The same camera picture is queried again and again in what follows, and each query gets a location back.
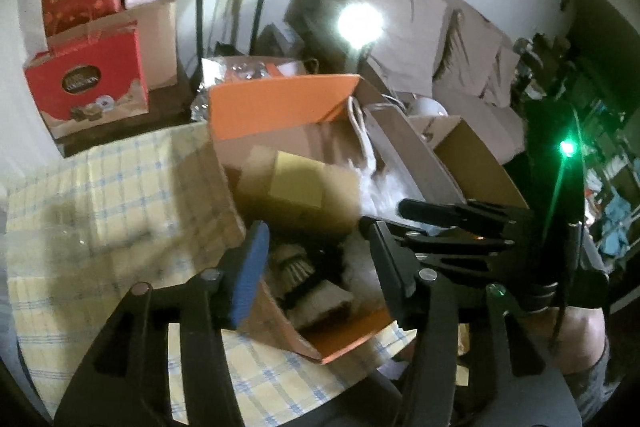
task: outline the beige sofa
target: beige sofa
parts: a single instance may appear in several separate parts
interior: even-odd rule
[[[510,107],[519,60],[511,41],[463,0],[293,0],[287,21],[325,66],[340,71],[348,44],[340,10],[367,2],[385,20],[360,73],[393,96],[430,96],[462,116],[501,163],[524,151],[524,126]]]

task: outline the sofa cushion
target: sofa cushion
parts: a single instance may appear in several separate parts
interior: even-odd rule
[[[464,1],[445,1],[454,9],[454,15],[435,80],[452,89],[481,96],[494,72],[502,35]]]
[[[496,107],[506,108],[511,105],[511,84],[516,79],[516,67],[520,55],[511,47],[502,45],[495,57],[492,73],[486,83],[482,99]]]
[[[510,107],[498,108],[442,82],[433,84],[433,98],[451,116],[461,116],[501,164],[524,151],[524,126]]]
[[[352,2],[367,2],[384,20],[383,35],[369,58],[394,91],[431,96],[431,79],[442,60],[452,14],[445,0],[322,0],[335,12]]]

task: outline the yellow sticky note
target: yellow sticky note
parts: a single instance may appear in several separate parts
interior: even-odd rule
[[[322,208],[322,162],[278,152],[269,195],[279,200]]]

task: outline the plaid tablecloth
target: plaid tablecloth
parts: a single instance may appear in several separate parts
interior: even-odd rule
[[[7,230],[18,339],[51,415],[133,283],[185,282],[215,265],[244,233],[206,124],[108,144],[37,172],[10,189]],[[268,320],[252,315],[249,322],[249,334],[223,332],[249,427],[279,425],[318,407],[413,338],[392,325],[335,362],[318,365],[274,347],[278,335]],[[175,328],[168,364],[174,417],[186,423]]]

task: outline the green laser light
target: green laser light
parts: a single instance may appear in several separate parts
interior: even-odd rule
[[[560,152],[564,155],[565,158],[573,158],[575,153],[577,152],[577,147],[574,141],[572,140],[564,140],[560,144]]]

